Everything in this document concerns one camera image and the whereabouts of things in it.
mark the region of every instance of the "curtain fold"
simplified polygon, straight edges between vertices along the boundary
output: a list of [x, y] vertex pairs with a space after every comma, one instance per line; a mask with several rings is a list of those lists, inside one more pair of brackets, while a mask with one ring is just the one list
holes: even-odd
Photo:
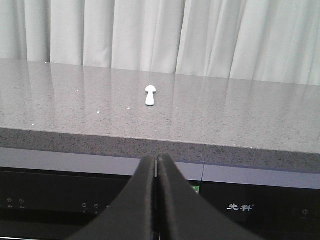
[[0, 58], [320, 85], [318, 0], [0, 0]]

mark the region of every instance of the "small white mushroom figurine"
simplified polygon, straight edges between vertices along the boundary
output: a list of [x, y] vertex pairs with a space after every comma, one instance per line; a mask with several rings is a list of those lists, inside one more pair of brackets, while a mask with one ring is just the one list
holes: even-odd
[[155, 86], [149, 85], [145, 88], [145, 91], [148, 93], [145, 100], [145, 105], [153, 106], [155, 105], [154, 93], [156, 92]]

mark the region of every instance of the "speckled stone surface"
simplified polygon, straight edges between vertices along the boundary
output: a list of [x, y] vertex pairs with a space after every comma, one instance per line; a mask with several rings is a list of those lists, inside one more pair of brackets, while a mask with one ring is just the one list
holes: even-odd
[[0, 59], [0, 147], [320, 173], [320, 87]]

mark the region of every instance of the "control panel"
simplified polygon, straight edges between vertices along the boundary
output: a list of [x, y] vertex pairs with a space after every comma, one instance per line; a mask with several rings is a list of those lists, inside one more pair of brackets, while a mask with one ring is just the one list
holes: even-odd
[[129, 180], [123, 175], [0, 168], [0, 209], [97, 215]]
[[200, 195], [253, 231], [320, 234], [320, 190], [202, 182]]

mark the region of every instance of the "green indicator light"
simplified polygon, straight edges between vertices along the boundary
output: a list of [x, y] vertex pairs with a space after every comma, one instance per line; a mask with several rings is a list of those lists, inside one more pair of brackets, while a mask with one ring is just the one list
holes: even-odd
[[192, 188], [195, 190], [197, 194], [199, 194], [200, 186], [192, 186]]

